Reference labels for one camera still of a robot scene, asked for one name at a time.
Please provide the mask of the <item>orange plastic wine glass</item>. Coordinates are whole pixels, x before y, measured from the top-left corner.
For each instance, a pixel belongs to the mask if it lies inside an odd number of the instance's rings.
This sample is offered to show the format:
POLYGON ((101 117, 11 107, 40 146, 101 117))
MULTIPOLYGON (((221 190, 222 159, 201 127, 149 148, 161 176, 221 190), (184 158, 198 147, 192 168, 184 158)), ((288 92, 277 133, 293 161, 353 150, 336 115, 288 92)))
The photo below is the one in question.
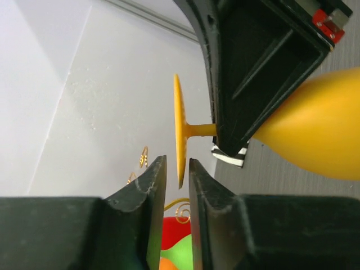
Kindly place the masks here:
POLYGON ((167 258, 161 258, 159 262, 159 270, 178 270, 178 268, 167 258))

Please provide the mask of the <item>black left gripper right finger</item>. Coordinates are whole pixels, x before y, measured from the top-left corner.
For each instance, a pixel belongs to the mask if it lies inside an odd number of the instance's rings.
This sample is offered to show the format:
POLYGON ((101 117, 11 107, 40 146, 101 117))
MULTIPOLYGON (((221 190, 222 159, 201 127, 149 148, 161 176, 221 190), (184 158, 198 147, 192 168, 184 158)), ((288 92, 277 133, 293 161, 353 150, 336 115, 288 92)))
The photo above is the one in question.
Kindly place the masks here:
POLYGON ((194 269, 358 269, 359 201, 237 195, 189 162, 194 269))

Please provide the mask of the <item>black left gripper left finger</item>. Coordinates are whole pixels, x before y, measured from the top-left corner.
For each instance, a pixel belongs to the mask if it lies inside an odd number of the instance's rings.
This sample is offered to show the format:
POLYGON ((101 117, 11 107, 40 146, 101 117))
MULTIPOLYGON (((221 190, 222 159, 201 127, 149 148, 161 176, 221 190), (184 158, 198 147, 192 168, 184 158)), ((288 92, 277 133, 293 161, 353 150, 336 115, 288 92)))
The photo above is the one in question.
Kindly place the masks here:
POLYGON ((158 269, 167 158, 111 196, 1 198, 2 269, 158 269))

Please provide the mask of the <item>gold wire glass rack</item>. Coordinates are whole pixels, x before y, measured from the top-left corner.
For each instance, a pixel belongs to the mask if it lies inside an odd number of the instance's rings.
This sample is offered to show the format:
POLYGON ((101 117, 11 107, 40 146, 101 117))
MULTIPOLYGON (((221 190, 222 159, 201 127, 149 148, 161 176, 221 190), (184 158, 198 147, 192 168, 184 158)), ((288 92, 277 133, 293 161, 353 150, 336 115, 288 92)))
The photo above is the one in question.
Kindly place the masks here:
MULTIPOLYGON (((145 145, 139 156, 138 165, 135 166, 127 178, 126 185, 129 185, 132 181, 137 180, 143 173, 145 173, 150 166, 149 162, 149 147, 145 145)), ((174 216, 177 222, 186 224, 191 220, 190 203, 186 197, 180 197, 174 199, 166 204, 166 197, 164 197, 164 212, 175 206, 174 216)))

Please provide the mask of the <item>yellow plastic wine glass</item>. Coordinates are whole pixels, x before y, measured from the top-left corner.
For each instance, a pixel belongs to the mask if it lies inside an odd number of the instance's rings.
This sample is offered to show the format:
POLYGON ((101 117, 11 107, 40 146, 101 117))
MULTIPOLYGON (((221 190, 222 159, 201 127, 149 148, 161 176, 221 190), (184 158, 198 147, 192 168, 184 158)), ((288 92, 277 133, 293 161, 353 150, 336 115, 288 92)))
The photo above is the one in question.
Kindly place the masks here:
POLYGON ((191 125, 179 78, 174 80, 178 182, 183 183, 186 143, 212 136, 234 156, 250 138, 310 172, 359 180, 359 68, 302 81, 295 69, 262 72, 239 93, 214 96, 215 121, 191 125))

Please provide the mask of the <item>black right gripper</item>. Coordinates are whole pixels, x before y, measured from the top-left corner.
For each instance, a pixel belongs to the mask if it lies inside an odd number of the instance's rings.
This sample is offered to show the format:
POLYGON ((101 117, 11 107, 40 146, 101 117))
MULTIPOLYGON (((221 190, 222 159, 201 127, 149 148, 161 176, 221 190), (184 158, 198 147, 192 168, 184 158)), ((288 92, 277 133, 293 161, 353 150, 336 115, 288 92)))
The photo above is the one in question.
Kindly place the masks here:
POLYGON ((262 72, 305 81, 345 35, 344 1, 177 1, 204 56, 213 122, 220 91, 239 93, 262 72))

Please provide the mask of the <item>red plastic wine glass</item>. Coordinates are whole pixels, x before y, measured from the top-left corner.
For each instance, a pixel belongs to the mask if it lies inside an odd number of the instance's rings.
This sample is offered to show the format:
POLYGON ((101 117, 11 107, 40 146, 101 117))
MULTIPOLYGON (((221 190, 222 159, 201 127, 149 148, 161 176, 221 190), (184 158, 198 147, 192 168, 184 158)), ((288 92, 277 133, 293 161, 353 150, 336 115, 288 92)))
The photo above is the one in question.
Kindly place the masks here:
POLYGON ((189 234, 191 234, 191 222, 186 217, 165 217, 163 219, 161 250, 170 249, 189 234))

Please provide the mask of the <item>green plastic wine glass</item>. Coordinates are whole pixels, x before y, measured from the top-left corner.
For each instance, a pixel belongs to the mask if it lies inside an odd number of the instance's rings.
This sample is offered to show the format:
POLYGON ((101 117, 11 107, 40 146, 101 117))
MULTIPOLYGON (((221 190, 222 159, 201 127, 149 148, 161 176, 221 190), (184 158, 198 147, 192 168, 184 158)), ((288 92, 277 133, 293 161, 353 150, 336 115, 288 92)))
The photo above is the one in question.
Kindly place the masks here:
POLYGON ((178 270, 193 270, 192 236, 187 235, 170 249, 162 250, 160 258, 169 259, 178 270))

